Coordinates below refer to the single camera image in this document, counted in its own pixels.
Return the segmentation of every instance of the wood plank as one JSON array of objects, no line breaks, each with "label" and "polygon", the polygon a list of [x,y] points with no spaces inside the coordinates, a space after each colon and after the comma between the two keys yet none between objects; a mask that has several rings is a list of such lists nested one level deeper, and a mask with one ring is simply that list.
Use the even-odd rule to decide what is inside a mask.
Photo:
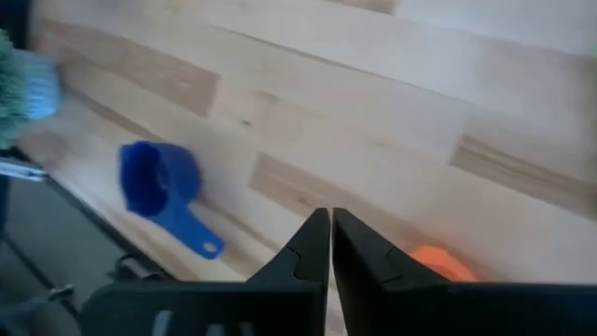
[{"label": "wood plank", "polygon": [[104,69],[127,78],[200,116],[211,107],[219,76],[168,54],[114,35],[47,21],[45,28]]},{"label": "wood plank", "polygon": [[189,14],[217,27],[520,118],[570,124],[597,106],[591,57],[316,0],[200,1],[194,6]]},{"label": "wood plank", "polygon": [[[296,142],[297,137],[309,128],[305,124],[305,119],[315,115],[316,113],[311,110],[288,104],[266,92],[235,87],[225,80],[218,91],[210,118],[231,129],[233,133],[257,134],[253,138],[265,140],[263,146],[268,143],[280,146]],[[487,141],[506,153],[527,158],[530,164],[561,172],[561,175],[567,174],[572,178],[585,181],[596,178],[594,164],[591,164],[592,148],[586,148],[584,152],[575,152],[580,150],[580,146],[566,146],[561,138],[556,137],[547,143],[540,137],[532,137],[534,133],[528,132],[532,128],[527,125],[513,124],[514,121],[511,121],[510,124],[506,124],[506,128],[502,127],[507,121],[507,119],[472,119],[467,125],[465,134],[470,134],[468,136],[480,141]],[[374,147],[392,145],[376,135],[370,134],[370,137],[375,139],[371,140]]]},{"label": "wood plank", "polygon": [[564,209],[595,218],[597,188],[573,178],[511,157],[465,136],[454,155],[453,166],[492,180]]},{"label": "wood plank", "polygon": [[[80,23],[79,19],[86,17],[85,13],[79,13],[62,17],[62,20]],[[95,17],[96,12],[93,11],[92,17],[82,23],[94,23]],[[168,52],[236,83],[300,102],[336,120],[349,122],[367,132],[382,134],[388,141],[421,150],[441,161],[449,160],[464,127],[465,116],[472,113],[470,110],[473,107],[462,102],[393,80],[321,63],[291,50],[199,22],[197,27],[192,28],[192,35],[180,26],[180,20],[168,21],[167,31],[149,23],[130,28],[123,27],[125,23],[134,24],[135,21],[101,21],[95,27],[145,44],[159,52]],[[95,51],[79,46],[77,41],[69,42],[68,34],[52,28],[56,25],[55,22],[50,24],[48,30],[94,60]],[[79,30],[80,26],[62,25],[62,28]],[[153,34],[164,35],[164,39],[145,40],[144,36]],[[156,44],[158,41],[167,44]],[[201,45],[201,49],[190,49],[188,46],[191,45]]]},{"label": "wood plank", "polygon": [[592,56],[597,3],[592,0],[404,0],[398,18]]},{"label": "wood plank", "polygon": [[[326,113],[334,119],[349,122],[355,128],[366,132],[383,134],[389,141],[415,150],[421,150],[442,161],[449,160],[452,151],[455,149],[458,135],[462,130],[463,119],[468,115],[469,118],[483,119],[485,120],[484,123],[490,125],[501,124],[507,126],[505,131],[498,136],[501,136],[503,140],[516,144],[516,146],[500,148],[501,150],[507,149],[506,152],[509,152],[511,148],[524,150],[530,156],[529,161],[534,164],[545,165],[544,158],[534,160],[535,145],[533,141],[529,140],[529,134],[525,133],[533,132],[533,138],[538,139],[539,142],[549,144],[543,152],[547,152],[548,156],[555,158],[547,160],[547,167],[550,170],[580,179],[593,179],[595,177],[592,169],[578,174],[578,171],[586,170],[585,166],[588,162],[593,161],[592,157],[595,152],[593,148],[591,150],[585,149],[588,144],[594,144],[594,141],[588,140],[593,137],[593,131],[592,121],[590,121],[591,113],[587,113],[587,111],[594,109],[594,104],[590,102],[595,98],[594,89],[590,88],[594,83],[592,79],[585,78],[590,82],[590,85],[586,86],[585,79],[578,79],[576,75],[563,76],[564,73],[569,71],[570,74],[575,71],[582,74],[591,73],[591,71],[585,71],[587,67],[582,65],[583,62],[574,63],[571,61],[569,63],[566,61],[566,57],[562,60],[562,57],[552,58],[549,56],[553,55],[553,52],[544,54],[540,49],[527,48],[527,50],[533,52],[523,52],[526,55],[525,60],[537,63],[537,66],[542,66],[541,64],[545,66],[554,65],[554,69],[562,69],[563,73],[558,70],[558,74],[550,75],[548,69],[537,70],[537,72],[529,71],[527,69],[532,69],[532,67],[527,67],[526,64],[521,64],[521,68],[524,68],[524,70],[513,68],[513,72],[518,73],[520,76],[524,74],[532,75],[527,78],[531,83],[526,85],[516,76],[507,75],[506,77],[524,85],[525,88],[521,91],[516,85],[503,83],[503,85],[499,84],[497,90],[489,89],[498,93],[512,89],[514,94],[523,96],[524,107],[522,113],[510,113],[512,110],[508,109],[505,110],[508,115],[505,115],[501,113],[504,112],[501,109],[493,111],[462,104],[462,102],[457,103],[453,100],[447,100],[445,97],[429,95],[429,92],[425,93],[425,91],[405,86],[399,82],[373,77],[331,64],[315,62],[288,49],[280,49],[260,43],[248,36],[215,30],[201,24],[201,21],[193,20],[192,23],[189,23],[170,12],[160,11],[157,7],[151,8],[151,15],[147,14],[151,20],[143,17],[129,17],[123,11],[112,10],[109,11],[109,18],[113,19],[110,22],[108,22],[109,19],[104,18],[97,21],[96,13],[102,10],[106,11],[105,8],[95,8],[90,7],[90,5],[87,5],[87,7],[89,8],[74,10],[74,13],[65,13],[66,10],[64,9],[61,13],[55,13],[54,9],[50,9],[48,13],[50,16],[54,15],[56,18],[61,18],[61,20],[92,25],[104,31],[111,31],[116,35],[125,35],[134,40],[143,41],[152,48],[176,54],[178,57],[200,64],[206,69],[233,78],[244,85],[272,93],[289,101],[299,102],[312,110]],[[192,25],[193,34],[185,35],[185,31],[190,29],[190,24]],[[481,37],[473,38],[473,40],[482,41],[488,46],[501,43]],[[204,48],[201,48],[201,51],[189,49],[189,45],[195,44],[202,45]],[[460,48],[449,47],[449,49],[459,50]],[[488,52],[488,54],[498,58],[497,61],[501,60],[500,62],[510,60],[508,62],[511,62],[512,66],[518,64],[513,62],[513,60],[516,60],[515,54],[503,51],[505,49],[500,52]],[[440,57],[444,57],[444,54],[443,51],[436,53]],[[423,60],[424,58],[415,57],[413,59]],[[466,64],[477,64],[462,57],[458,59]],[[494,58],[484,60],[483,64],[497,69],[499,63],[492,60]],[[536,77],[535,73],[539,74],[538,76],[549,76],[549,78]],[[560,81],[555,83],[551,80],[554,77],[563,80],[562,87],[556,88],[558,94],[565,95],[569,90],[574,94],[586,94],[584,97],[589,97],[589,99],[577,96],[574,99],[566,100],[562,96],[557,97],[558,94],[550,94],[537,86],[541,83],[545,85],[551,83],[554,86],[561,85]],[[564,83],[568,80],[567,78],[572,81],[570,83],[572,86]],[[545,103],[545,105],[537,108],[531,108],[532,106],[528,105],[534,98],[532,99],[527,94],[529,92],[524,90],[534,89],[537,89],[536,96],[534,96],[538,98],[537,102],[540,101],[541,104]],[[577,105],[563,107],[562,111],[565,111],[565,113],[559,113],[552,111],[552,107],[558,104],[553,104],[554,102],[550,102],[550,99],[559,100],[558,104],[561,105],[567,105],[566,102]],[[510,97],[496,99],[500,106],[504,106],[502,103],[505,105],[510,104],[511,101]],[[530,127],[518,127],[517,125],[520,124],[529,125]],[[512,127],[516,132],[511,132],[508,129]],[[488,139],[482,137],[481,140],[488,142]],[[572,158],[570,158],[570,153],[575,153]]]}]

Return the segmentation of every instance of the wood grain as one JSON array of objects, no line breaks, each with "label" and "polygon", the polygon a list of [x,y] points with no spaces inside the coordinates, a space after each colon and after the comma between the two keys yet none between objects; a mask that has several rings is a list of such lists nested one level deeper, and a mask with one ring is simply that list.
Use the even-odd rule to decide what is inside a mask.
[{"label": "wood grain", "polygon": [[[217,27],[493,111],[521,117],[537,113],[534,117],[571,122],[578,116],[571,111],[586,116],[597,106],[597,84],[590,75],[596,62],[591,57],[317,0],[200,1],[193,5],[189,7],[193,13]],[[269,29],[282,26],[283,30]]]},{"label": "wood grain", "polygon": [[219,76],[124,38],[53,21],[45,27],[102,68],[176,102],[200,116],[211,107]]},{"label": "wood grain", "polygon": [[596,186],[511,157],[475,138],[463,137],[451,164],[545,202],[595,218]]},{"label": "wood grain", "polygon": [[77,89],[72,87],[70,84],[66,83],[66,85],[66,88],[69,90],[69,94],[74,99],[77,99],[81,104],[86,106],[91,112],[139,136],[139,138],[141,139],[155,142],[164,142],[164,139],[160,136],[148,131],[146,128],[142,126],[139,126],[134,121],[122,117],[119,113],[114,112],[110,108],[94,101],[84,93],[77,91]]},{"label": "wood grain", "polygon": [[[95,15],[65,19],[78,22],[77,19],[82,18],[91,23]],[[180,22],[168,21],[168,30],[172,29],[167,37],[169,45],[154,44],[156,39],[147,40],[147,45],[217,72],[236,85],[300,102],[335,120],[421,150],[441,161],[448,161],[455,149],[465,125],[465,116],[477,113],[472,106],[462,102],[393,80],[317,62],[288,49],[276,48],[209,25],[199,25],[193,28],[192,36],[184,36],[186,30],[177,26]],[[143,36],[137,36],[138,32],[149,34],[152,29],[152,26],[143,24],[135,29],[122,28],[112,32],[110,27],[116,27],[116,23],[99,23],[104,32],[124,35],[135,41]],[[52,21],[48,31],[58,37],[62,34],[52,28],[55,25],[67,30],[80,27]],[[190,44],[201,45],[204,52],[188,50]],[[84,50],[76,44],[72,47],[93,60],[92,50]],[[437,128],[436,122],[443,126]]]},{"label": "wood grain", "polygon": [[573,128],[516,118],[473,116],[463,135],[515,158],[574,179],[597,182],[597,140],[587,116]]}]

